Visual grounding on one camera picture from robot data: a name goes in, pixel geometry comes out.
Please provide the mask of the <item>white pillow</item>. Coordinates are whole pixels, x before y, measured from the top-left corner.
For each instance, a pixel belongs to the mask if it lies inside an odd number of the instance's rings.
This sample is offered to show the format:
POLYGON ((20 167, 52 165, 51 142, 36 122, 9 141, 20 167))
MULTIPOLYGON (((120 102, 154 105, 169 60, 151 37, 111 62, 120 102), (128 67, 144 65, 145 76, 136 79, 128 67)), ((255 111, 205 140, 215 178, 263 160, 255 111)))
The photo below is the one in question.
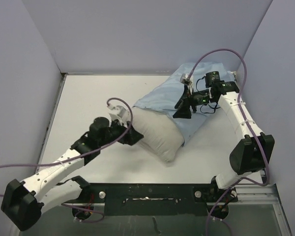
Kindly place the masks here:
POLYGON ((144 136, 140 145, 162 162, 172 163, 184 144, 183 135, 175 123, 161 112, 133 107, 132 113, 133 128, 144 136))

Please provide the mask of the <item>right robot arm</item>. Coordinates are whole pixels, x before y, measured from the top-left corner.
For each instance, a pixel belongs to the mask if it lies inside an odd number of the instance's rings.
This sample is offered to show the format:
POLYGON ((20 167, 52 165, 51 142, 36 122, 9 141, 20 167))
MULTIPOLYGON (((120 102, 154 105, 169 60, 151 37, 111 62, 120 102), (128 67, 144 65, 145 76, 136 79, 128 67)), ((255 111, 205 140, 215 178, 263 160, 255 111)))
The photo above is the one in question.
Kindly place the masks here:
POLYGON ((220 201, 227 195, 226 189, 236 182, 247 179, 251 173, 267 169, 275 140, 257 126, 240 98, 240 90, 234 81, 221 80, 217 71, 207 73, 204 79, 205 90, 194 91, 192 76, 181 76, 184 90, 175 105, 173 118, 190 119, 200 106, 215 103, 229 119, 238 144, 230 153, 229 167, 214 177, 216 185, 209 189, 210 197, 220 201))

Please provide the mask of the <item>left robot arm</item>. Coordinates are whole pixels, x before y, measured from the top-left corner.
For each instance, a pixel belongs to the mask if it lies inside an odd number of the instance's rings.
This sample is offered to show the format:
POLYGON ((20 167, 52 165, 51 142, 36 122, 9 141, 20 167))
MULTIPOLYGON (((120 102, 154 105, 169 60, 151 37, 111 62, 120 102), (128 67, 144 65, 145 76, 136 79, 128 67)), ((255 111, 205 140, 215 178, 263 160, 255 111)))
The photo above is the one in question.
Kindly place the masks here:
POLYGON ((14 179, 9 182, 3 195, 2 212, 20 231, 26 231, 44 212, 61 201, 77 199, 79 202, 85 202, 90 197, 90 189, 85 186, 87 182, 80 179, 71 180, 62 186, 58 183, 87 165, 102 149, 115 142, 133 146, 143 137, 130 121, 96 118, 89 130, 55 162, 47 164, 43 170, 22 181, 14 179))

